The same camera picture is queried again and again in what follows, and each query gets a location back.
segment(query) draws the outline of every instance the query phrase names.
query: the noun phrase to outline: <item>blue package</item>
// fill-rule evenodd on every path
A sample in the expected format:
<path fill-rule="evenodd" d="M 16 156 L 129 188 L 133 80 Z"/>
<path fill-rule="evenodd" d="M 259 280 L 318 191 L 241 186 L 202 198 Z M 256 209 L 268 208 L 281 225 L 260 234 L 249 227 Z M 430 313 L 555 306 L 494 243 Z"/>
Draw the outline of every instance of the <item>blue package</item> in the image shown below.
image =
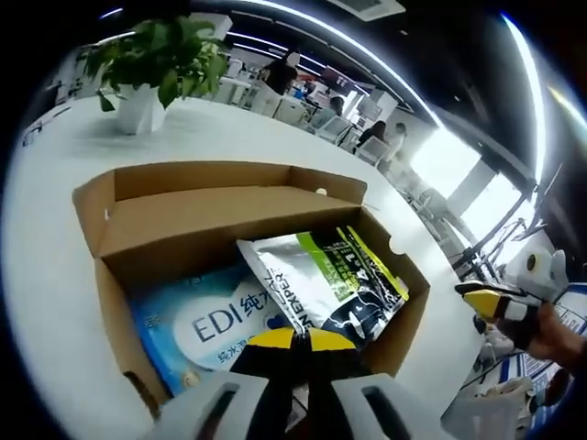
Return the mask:
<path fill-rule="evenodd" d="M 287 323 L 244 263 L 137 297 L 140 340 L 173 396 L 208 371 L 230 369 L 252 337 Z"/>

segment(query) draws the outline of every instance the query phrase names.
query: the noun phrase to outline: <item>edi package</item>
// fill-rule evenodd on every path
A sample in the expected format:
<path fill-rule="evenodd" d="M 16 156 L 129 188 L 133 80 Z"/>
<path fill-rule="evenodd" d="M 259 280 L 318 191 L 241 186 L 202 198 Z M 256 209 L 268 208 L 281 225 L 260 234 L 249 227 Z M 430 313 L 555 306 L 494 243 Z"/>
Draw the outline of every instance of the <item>edi package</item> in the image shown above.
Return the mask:
<path fill-rule="evenodd" d="M 238 248 L 299 333 L 322 328 L 364 347 L 408 300 L 350 226 L 239 240 Z"/>
<path fill-rule="evenodd" d="M 141 342 L 173 396 L 207 371 L 229 370 L 253 336 L 287 325 L 244 262 L 137 296 Z"/>

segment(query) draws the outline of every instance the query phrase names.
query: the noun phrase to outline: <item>open cardboard box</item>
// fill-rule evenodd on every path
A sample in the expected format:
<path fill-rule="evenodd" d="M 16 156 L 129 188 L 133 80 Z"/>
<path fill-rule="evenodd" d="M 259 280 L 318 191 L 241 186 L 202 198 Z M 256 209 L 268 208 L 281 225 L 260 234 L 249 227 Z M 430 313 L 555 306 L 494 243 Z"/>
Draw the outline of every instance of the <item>open cardboard box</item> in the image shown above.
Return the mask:
<path fill-rule="evenodd" d="M 239 238 L 353 226 L 409 288 L 408 303 L 363 351 L 374 372 L 398 371 L 419 326 L 428 284 L 406 255 L 390 250 L 390 235 L 360 206 L 366 189 L 362 181 L 283 165 L 166 162 L 111 170 L 74 191 L 95 259 L 108 339 L 120 370 L 153 414 L 171 396 L 142 348 L 128 298 L 241 259 Z"/>

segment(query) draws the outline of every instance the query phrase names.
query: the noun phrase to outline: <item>white chair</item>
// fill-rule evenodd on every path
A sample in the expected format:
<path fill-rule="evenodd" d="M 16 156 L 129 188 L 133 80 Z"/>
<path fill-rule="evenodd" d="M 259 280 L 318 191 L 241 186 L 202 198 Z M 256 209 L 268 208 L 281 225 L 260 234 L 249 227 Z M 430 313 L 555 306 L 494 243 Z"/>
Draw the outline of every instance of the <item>white chair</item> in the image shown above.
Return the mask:
<path fill-rule="evenodd" d="M 316 136 L 334 144 L 336 143 L 338 136 L 349 128 L 350 125 L 351 123 L 348 120 L 343 119 L 340 116 L 334 116 L 316 131 Z"/>
<path fill-rule="evenodd" d="M 367 141 L 357 150 L 357 156 L 376 167 L 382 157 L 387 154 L 389 147 L 387 144 L 381 142 L 375 136 L 371 136 Z"/>
<path fill-rule="evenodd" d="M 305 108 L 303 105 L 283 99 L 275 113 L 274 119 L 289 124 L 290 126 L 297 127 L 302 121 L 304 115 Z"/>
<path fill-rule="evenodd" d="M 352 153 L 353 149 L 357 147 L 357 141 L 360 138 L 362 133 L 357 128 L 351 128 L 346 134 L 345 132 L 342 133 L 342 139 L 339 147 Z"/>

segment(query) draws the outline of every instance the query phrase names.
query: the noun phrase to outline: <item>green leaves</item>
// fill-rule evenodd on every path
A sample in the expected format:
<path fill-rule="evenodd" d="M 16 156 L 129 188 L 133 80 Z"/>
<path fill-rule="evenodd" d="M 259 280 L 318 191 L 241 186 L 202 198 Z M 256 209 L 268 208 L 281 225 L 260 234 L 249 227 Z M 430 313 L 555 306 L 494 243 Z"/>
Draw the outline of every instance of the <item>green leaves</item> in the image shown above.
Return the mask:
<path fill-rule="evenodd" d="M 100 107 L 102 108 L 103 112 L 113 112 L 115 110 L 112 103 L 110 101 L 108 101 L 106 99 L 106 97 L 104 96 L 104 92 L 102 92 L 101 90 L 98 89 L 96 91 L 96 94 L 100 98 Z"/>
<path fill-rule="evenodd" d="M 94 47 L 85 72 L 94 78 L 102 74 L 102 86 L 116 91 L 129 84 L 159 87 L 163 107 L 177 97 L 216 94 L 218 82 L 227 70 L 226 58 L 218 55 L 222 42 L 203 30 L 214 30 L 207 21 L 186 16 L 174 20 L 147 20 L 136 25 L 135 34 Z M 100 92 L 104 111 L 114 107 Z"/>
<path fill-rule="evenodd" d="M 177 97 L 177 72 L 170 70 L 163 78 L 157 95 L 163 105 L 163 108 L 167 108 L 169 104 Z"/>

